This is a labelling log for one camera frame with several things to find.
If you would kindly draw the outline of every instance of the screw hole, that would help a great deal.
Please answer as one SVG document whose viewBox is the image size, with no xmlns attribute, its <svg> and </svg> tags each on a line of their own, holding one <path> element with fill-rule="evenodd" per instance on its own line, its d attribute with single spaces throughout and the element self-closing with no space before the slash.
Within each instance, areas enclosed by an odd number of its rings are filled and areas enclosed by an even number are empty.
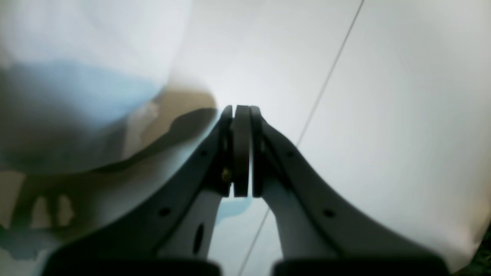
<svg viewBox="0 0 491 276">
<path fill-rule="evenodd" d="M 170 208 L 162 208 L 159 211 L 159 216 L 166 217 L 170 214 Z"/>
<path fill-rule="evenodd" d="M 194 245 L 192 247 L 192 253 L 194 255 L 198 254 L 199 248 L 201 247 L 201 242 L 203 241 L 203 234 L 205 232 L 205 226 L 200 224 L 196 230 L 196 235 L 194 236 Z"/>
<path fill-rule="evenodd" d="M 336 216 L 336 213 L 333 210 L 324 209 L 324 216 L 326 216 L 328 218 L 333 218 Z"/>
</svg>

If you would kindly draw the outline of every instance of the mounting bolt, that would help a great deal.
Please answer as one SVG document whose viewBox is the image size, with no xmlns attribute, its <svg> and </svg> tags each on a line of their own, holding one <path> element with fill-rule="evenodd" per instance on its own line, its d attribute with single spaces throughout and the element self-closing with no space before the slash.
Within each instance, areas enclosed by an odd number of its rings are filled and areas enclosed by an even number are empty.
<svg viewBox="0 0 491 276">
<path fill-rule="evenodd" d="M 223 168 L 223 171 L 221 172 L 221 180 L 225 183 L 232 182 L 232 171 L 229 168 Z"/>
</svg>

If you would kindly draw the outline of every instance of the tile grout line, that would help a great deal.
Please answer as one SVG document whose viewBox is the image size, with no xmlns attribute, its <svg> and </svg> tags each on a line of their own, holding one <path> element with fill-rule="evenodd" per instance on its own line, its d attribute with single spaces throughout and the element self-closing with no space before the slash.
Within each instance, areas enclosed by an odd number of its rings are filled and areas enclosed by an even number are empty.
<svg viewBox="0 0 491 276">
<path fill-rule="evenodd" d="M 344 37 L 343 43 L 341 44 L 341 47 L 339 48 L 338 54 L 336 56 L 336 59 L 334 59 L 334 63 L 332 64 L 331 70 L 329 71 L 329 74 L 327 75 L 326 80 L 324 81 L 324 83 L 323 83 L 323 85 L 321 87 L 321 91 L 319 92 L 319 95 L 317 96 L 317 99 L 316 99 L 316 101 L 314 103 L 314 106 L 312 107 L 312 111 L 310 112 L 309 117 L 307 118 L 307 122 L 305 123 L 305 126 L 302 129 L 302 133 L 300 134 L 299 141 L 297 142 L 297 145 L 296 145 L 297 147 L 302 142 L 303 136 L 307 132 L 307 128 L 310 125 L 310 121 L 314 117 L 314 113 L 317 110 L 317 107 L 319 106 L 319 103 L 321 101 L 321 98 L 324 95 L 324 91 L 326 90 L 327 83 L 329 82 L 329 80 L 330 80 L 330 78 L 332 76 L 332 73 L 334 72 L 334 68 L 336 67 L 336 64 L 337 64 L 337 62 L 339 60 L 339 57 L 341 56 L 341 53 L 343 52 L 344 46 L 346 44 L 346 41 L 348 41 L 348 37 L 350 36 L 351 30 L 353 29 L 353 26 L 355 25 L 355 21 L 358 18 L 358 14 L 360 13 L 361 7 L 363 6 L 363 3 L 364 2 L 365 2 L 365 0 L 361 0 L 360 6 L 358 7 L 358 10 L 355 13 L 355 17 L 353 18 L 353 21 L 351 22 L 350 28 L 348 29 L 348 32 L 346 33 L 346 36 Z"/>
<path fill-rule="evenodd" d="M 356 11 L 355 13 L 355 16 L 353 17 L 353 21 L 351 22 L 351 25 L 350 25 L 350 28 L 348 29 L 348 32 L 346 33 L 346 36 L 343 40 L 343 43 L 341 44 L 341 47 L 339 48 L 339 51 L 336 55 L 336 58 L 334 59 L 334 63 L 332 64 L 331 66 L 331 70 L 329 71 L 329 73 L 327 74 L 327 77 L 326 77 L 326 80 L 324 81 L 322 87 L 321 87 L 321 90 L 319 91 L 319 95 L 317 96 L 317 99 L 314 103 L 314 106 L 312 107 L 312 111 L 310 112 L 309 114 L 309 117 L 307 118 L 307 122 L 305 123 L 305 126 L 304 128 L 302 129 L 302 133 L 300 134 L 300 138 L 299 140 L 297 141 L 297 144 L 295 145 L 296 147 L 298 147 L 303 139 L 303 136 L 305 135 L 305 133 L 307 132 L 307 128 L 310 124 L 310 121 L 312 120 L 313 116 L 314 116 L 314 113 L 315 113 L 315 110 L 317 109 L 317 106 L 319 106 L 319 103 L 321 101 L 321 98 L 324 94 L 324 91 L 327 87 L 327 83 L 329 82 L 330 78 L 331 78 L 331 75 L 334 71 L 334 68 L 339 60 L 339 57 L 341 56 L 341 53 L 343 52 L 343 49 L 344 49 L 344 46 L 346 44 L 346 41 L 348 41 L 348 37 L 350 36 L 350 33 L 351 33 L 351 30 L 353 29 L 353 26 L 355 25 L 355 21 L 356 19 L 358 18 L 358 14 L 360 13 L 360 10 L 361 10 L 361 7 L 363 6 L 363 3 L 365 2 L 365 0 L 361 0 L 361 3 L 360 3 L 360 6 L 358 7 L 358 10 Z M 268 207 L 268 210 L 266 211 L 266 214 L 264 215 L 263 217 L 263 220 L 261 222 L 261 225 L 259 226 L 259 229 L 256 233 L 256 235 L 254 236 L 254 240 L 252 240 L 252 244 L 249 248 L 249 251 L 247 252 L 247 255 L 245 256 L 245 259 L 244 259 L 244 262 L 242 263 L 242 266 L 241 266 L 241 269 L 239 270 L 239 273 L 238 273 L 238 276 L 242 276 L 242 273 L 244 272 L 244 269 L 246 267 L 246 264 L 249 260 L 249 257 L 252 253 L 252 250 L 254 249 L 254 245 L 256 244 L 256 241 L 257 239 L 259 238 L 259 234 L 261 233 L 261 230 L 264 226 L 264 223 L 266 221 L 266 218 L 268 217 L 268 214 L 270 212 L 270 208 Z"/>
</svg>

